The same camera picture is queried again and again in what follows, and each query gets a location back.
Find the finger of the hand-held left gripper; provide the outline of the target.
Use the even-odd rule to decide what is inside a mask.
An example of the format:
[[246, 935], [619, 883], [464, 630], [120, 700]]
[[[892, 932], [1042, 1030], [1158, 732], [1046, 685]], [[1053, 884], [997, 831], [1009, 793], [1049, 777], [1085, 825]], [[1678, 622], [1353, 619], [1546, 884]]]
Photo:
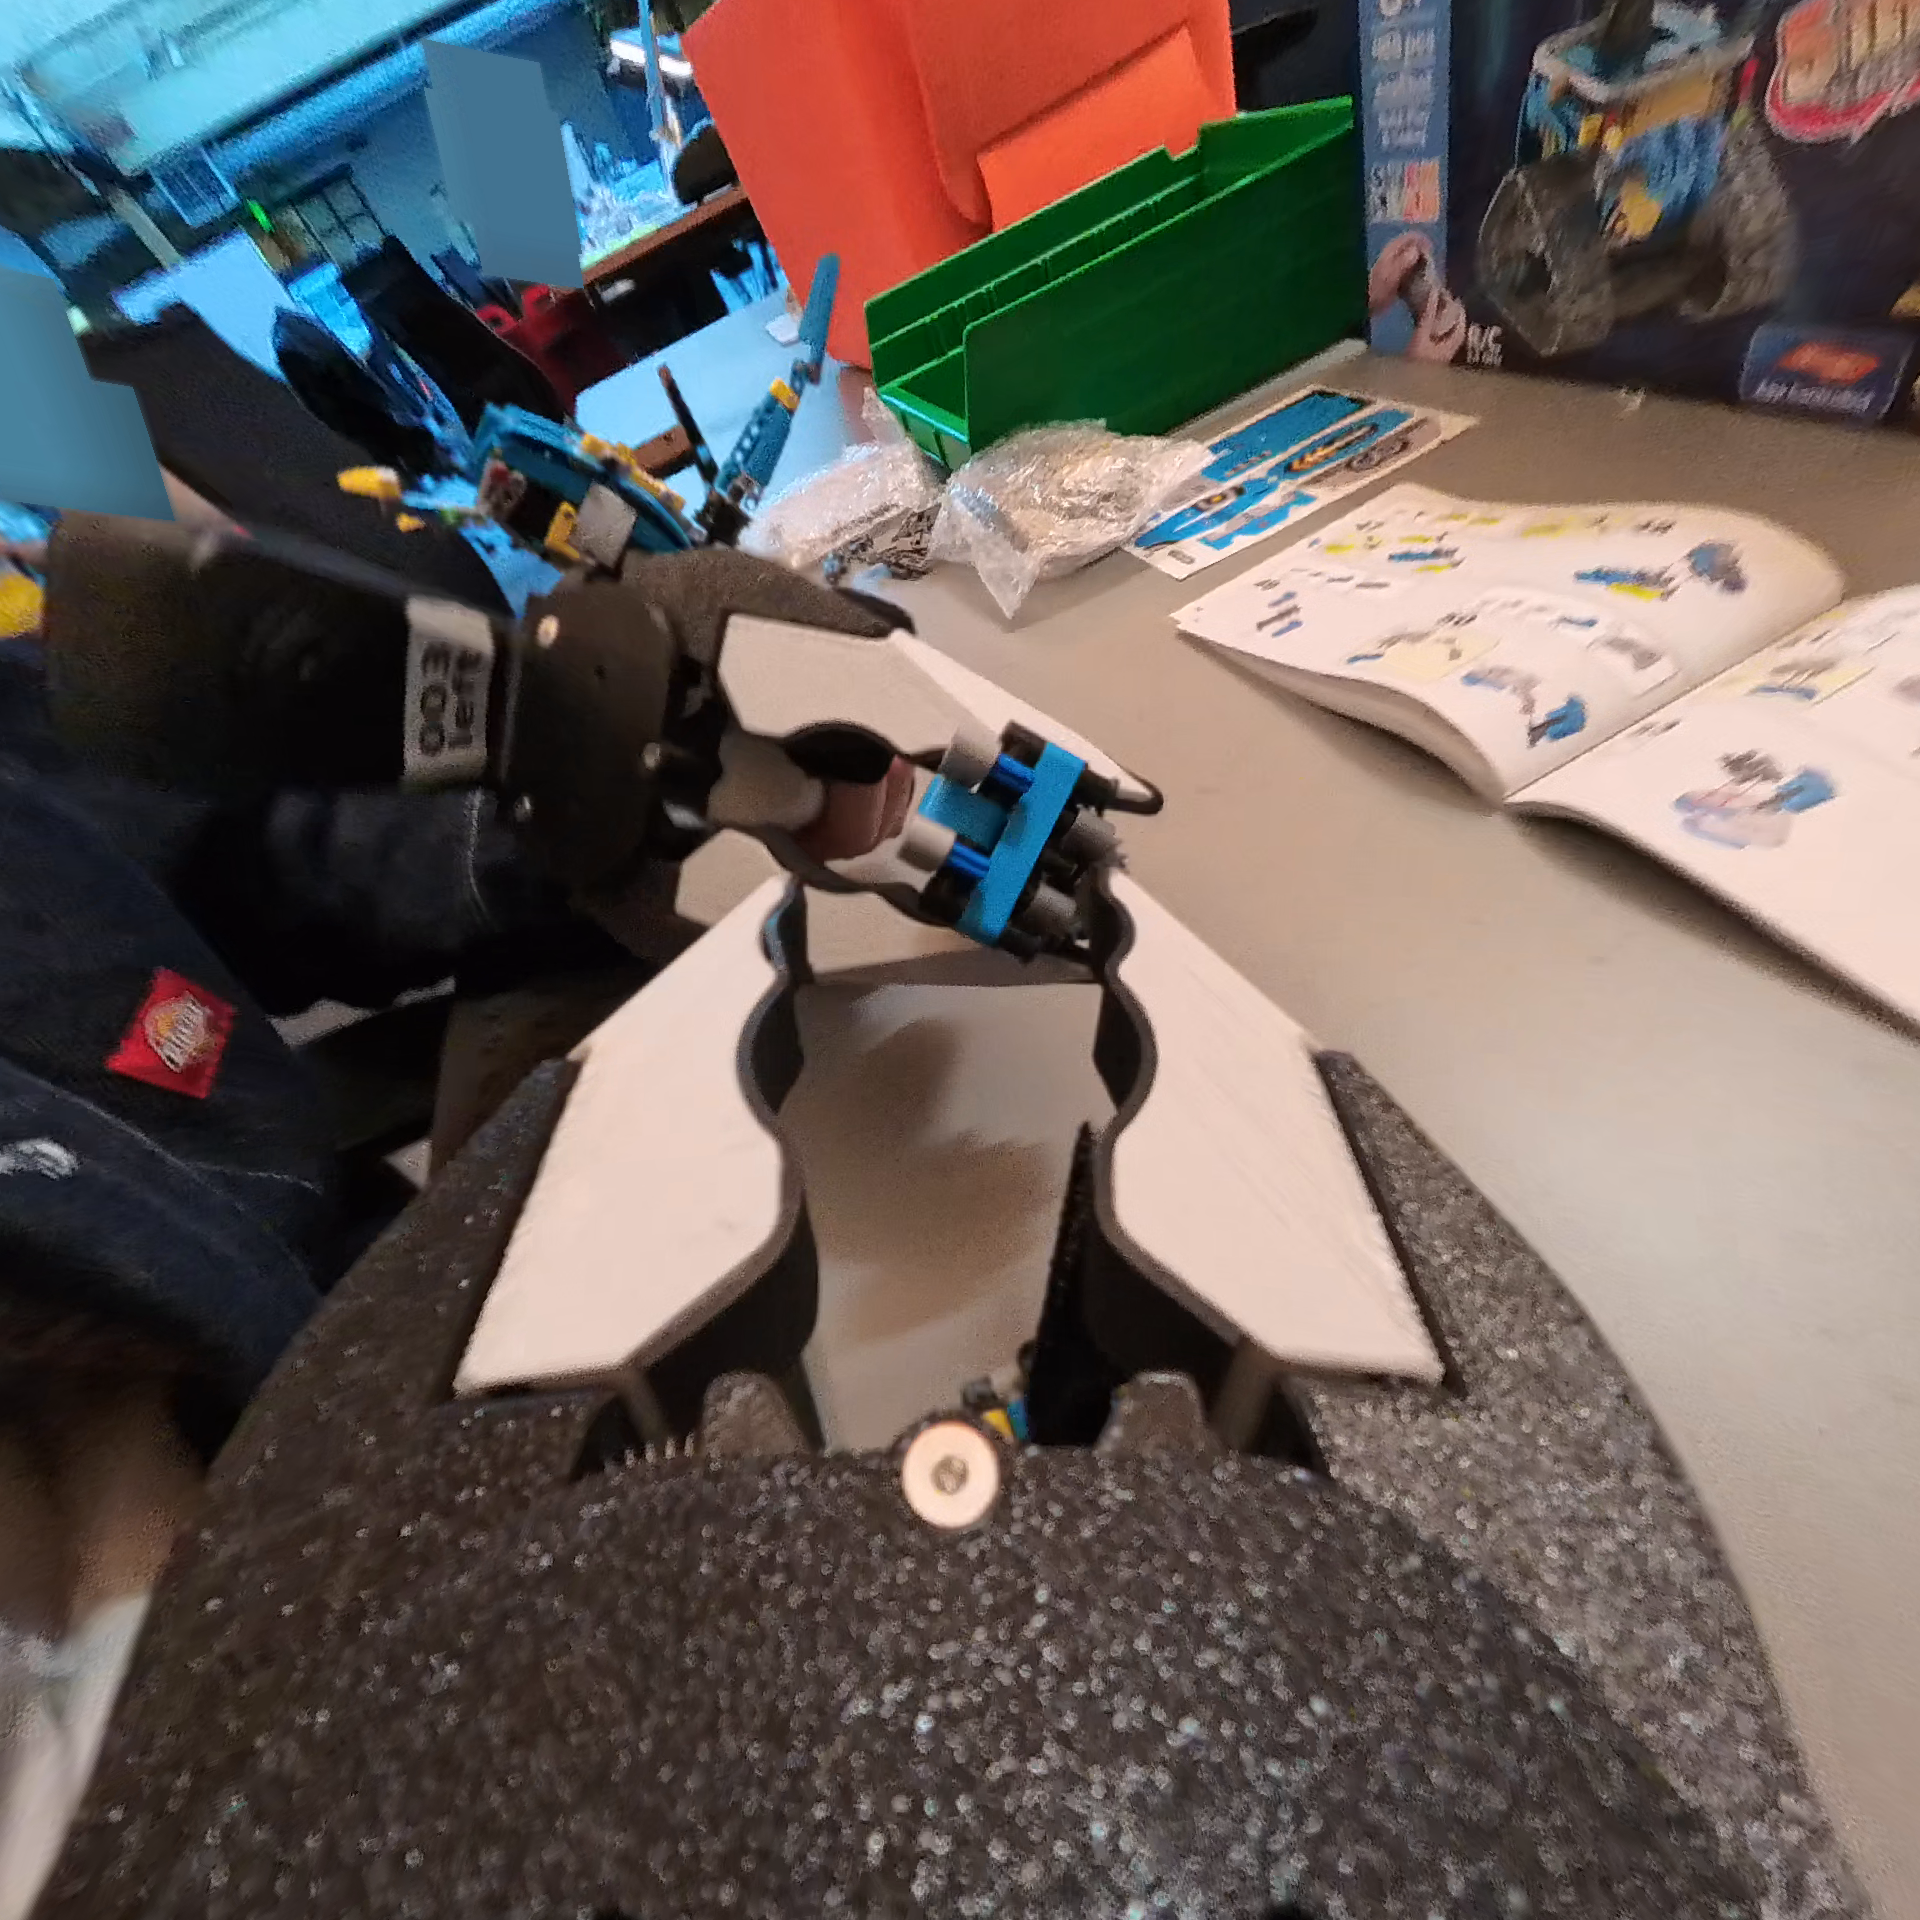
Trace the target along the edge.
[[812, 940], [961, 940], [946, 923], [915, 918], [877, 891], [818, 888], [790, 873], [774, 849], [744, 830], [717, 830], [680, 864], [667, 901], [689, 921], [717, 923], [763, 883], [796, 883]]
[[722, 696], [744, 733], [773, 740], [793, 761], [852, 749], [931, 765], [958, 733], [1000, 735], [1013, 727], [1114, 782], [1114, 811], [1164, 808], [1161, 791], [1092, 737], [907, 630], [864, 640], [796, 622], [730, 622]]

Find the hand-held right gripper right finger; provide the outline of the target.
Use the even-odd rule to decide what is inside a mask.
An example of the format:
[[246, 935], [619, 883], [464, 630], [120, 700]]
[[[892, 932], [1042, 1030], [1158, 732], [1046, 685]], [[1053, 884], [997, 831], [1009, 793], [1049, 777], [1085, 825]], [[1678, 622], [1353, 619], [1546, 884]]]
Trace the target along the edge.
[[1443, 1382], [1309, 1036], [1137, 877], [1101, 877], [1096, 902], [1108, 1245], [1283, 1368]]

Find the black gear brick assembly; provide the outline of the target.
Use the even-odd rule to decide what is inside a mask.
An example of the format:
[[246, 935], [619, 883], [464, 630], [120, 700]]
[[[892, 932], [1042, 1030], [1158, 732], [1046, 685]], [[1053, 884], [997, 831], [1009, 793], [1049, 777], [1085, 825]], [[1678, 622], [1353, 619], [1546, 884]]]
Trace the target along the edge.
[[1092, 875], [1117, 854], [1121, 780], [1011, 725], [958, 728], [899, 836], [904, 901], [1017, 959], [1069, 955]]

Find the person's left forearm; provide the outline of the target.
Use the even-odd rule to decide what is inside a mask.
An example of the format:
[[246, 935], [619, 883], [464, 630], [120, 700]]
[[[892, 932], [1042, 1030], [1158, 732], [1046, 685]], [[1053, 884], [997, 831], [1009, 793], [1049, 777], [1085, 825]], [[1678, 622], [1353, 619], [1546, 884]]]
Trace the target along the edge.
[[172, 875], [272, 1017], [509, 991], [633, 957], [539, 873], [480, 791], [298, 791], [203, 811]]

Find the grey desk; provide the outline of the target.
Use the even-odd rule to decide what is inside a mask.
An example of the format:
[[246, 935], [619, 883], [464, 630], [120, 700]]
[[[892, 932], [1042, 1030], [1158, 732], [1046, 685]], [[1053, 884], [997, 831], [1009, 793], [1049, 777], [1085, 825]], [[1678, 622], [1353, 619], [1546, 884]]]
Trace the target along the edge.
[[[1915, 1036], [1610, 836], [1477, 803], [1396, 737], [1194, 644], [1116, 556], [1001, 619], [968, 566], [884, 590], [973, 672], [1146, 772], [1142, 888], [1345, 1048], [1581, 1300], [1734, 1560], [1877, 1916], [1915, 1916]], [[822, 1261], [806, 1377], [875, 1446], [1013, 1358], [1096, 1001], [829, 976], [931, 953], [806, 912], [786, 1103]]]

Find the person's left hand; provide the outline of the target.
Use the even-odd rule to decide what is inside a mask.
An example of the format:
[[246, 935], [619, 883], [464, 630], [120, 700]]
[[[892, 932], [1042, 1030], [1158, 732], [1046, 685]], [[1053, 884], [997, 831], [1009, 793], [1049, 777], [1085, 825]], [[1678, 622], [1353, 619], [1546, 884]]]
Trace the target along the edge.
[[822, 805], [796, 831], [796, 845], [822, 864], [864, 856], [901, 835], [916, 791], [916, 768], [901, 757], [875, 782], [827, 782]]

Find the clear plastic bag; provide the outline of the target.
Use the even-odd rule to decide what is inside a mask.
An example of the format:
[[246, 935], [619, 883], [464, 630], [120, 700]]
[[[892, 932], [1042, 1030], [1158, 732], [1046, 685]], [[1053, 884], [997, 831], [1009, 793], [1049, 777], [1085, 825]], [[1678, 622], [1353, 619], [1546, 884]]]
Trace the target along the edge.
[[941, 505], [945, 480], [913, 444], [861, 444], [766, 500], [739, 544], [822, 585], [915, 583]]
[[1004, 617], [1029, 593], [1128, 545], [1210, 463], [1200, 438], [1104, 423], [1019, 429], [953, 467], [928, 556], [972, 569]]

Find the blue built toy robot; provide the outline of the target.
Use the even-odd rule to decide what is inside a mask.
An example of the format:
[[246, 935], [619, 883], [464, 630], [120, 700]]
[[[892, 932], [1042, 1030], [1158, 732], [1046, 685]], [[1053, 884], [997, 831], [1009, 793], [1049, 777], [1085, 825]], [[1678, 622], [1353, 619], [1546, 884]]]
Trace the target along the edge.
[[822, 382], [838, 276], [838, 253], [826, 253], [806, 287], [790, 368], [756, 400], [724, 460], [714, 457], [682, 387], [660, 369], [705, 481], [698, 502], [651, 472], [637, 448], [496, 403], [478, 424], [464, 499], [426, 493], [396, 468], [372, 463], [338, 471], [337, 487], [384, 510], [403, 533], [430, 521], [489, 528], [553, 566], [618, 573], [628, 556], [739, 545], [777, 476], [804, 396]]

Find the black board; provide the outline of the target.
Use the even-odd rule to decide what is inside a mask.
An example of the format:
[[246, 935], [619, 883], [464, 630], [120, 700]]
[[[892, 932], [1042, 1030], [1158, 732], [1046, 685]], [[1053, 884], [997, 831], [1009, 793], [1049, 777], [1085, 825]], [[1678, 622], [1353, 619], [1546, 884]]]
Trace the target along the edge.
[[161, 467], [229, 519], [492, 613], [524, 608], [525, 590], [505, 587], [466, 535], [405, 533], [376, 502], [341, 491], [338, 472], [364, 463], [364, 451], [192, 308], [91, 326], [78, 343], [96, 380], [132, 391]]

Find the blue sticker sheet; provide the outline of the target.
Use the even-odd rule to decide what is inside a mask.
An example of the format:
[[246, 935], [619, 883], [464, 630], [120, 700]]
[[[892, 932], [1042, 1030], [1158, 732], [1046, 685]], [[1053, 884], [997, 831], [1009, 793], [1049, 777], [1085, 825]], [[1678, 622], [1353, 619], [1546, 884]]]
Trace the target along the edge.
[[1475, 416], [1430, 404], [1300, 387], [1211, 438], [1188, 488], [1125, 551], [1168, 579], [1188, 580], [1475, 424]]

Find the green plastic bin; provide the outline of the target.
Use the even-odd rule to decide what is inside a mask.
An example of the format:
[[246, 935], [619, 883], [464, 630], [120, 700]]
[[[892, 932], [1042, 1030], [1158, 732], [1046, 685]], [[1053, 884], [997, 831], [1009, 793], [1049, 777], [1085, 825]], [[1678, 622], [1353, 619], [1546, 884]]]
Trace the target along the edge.
[[953, 468], [1027, 427], [1156, 436], [1360, 333], [1358, 104], [1243, 112], [866, 307], [881, 403]]

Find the person's denim jacket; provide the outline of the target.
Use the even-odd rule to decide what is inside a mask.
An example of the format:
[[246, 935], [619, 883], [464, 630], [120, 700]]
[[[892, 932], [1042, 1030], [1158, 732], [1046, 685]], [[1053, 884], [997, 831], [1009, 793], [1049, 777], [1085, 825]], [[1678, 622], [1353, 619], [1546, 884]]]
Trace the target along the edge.
[[170, 893], [161, 808], [89, 782], [5, 643], [5, 1337], [174, 1371], [229, 1422], [412, 1206]]

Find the orange plastic tote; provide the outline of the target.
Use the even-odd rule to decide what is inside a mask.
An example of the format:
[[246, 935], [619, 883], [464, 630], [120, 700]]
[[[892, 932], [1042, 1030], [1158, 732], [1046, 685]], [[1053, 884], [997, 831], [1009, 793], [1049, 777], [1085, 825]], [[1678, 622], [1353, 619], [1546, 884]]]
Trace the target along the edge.
[[829, 350], [940, 261], [1234, 113], [1225, 1], [717, 1], [685, 38], [755, 217]]

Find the building instruction booklet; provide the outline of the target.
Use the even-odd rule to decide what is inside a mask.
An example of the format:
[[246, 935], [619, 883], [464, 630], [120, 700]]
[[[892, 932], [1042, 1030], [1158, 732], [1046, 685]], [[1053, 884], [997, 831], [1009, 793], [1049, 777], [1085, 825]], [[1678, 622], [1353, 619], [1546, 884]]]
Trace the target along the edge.
[[1918, 1021], [1918, 590], [1681, 502], [1392, 487], [1176, 629], [1492, 807], [1606, 831]]

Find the person's white shirt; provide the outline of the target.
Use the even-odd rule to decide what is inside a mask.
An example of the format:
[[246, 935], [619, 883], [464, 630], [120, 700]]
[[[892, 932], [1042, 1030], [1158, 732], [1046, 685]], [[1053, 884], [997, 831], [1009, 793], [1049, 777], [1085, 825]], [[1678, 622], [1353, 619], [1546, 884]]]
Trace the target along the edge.
[[98, 1766], [206, 1467], [179, 1382], [122, 1366], [5, 1376], [3, 1916], [30, 1916]]

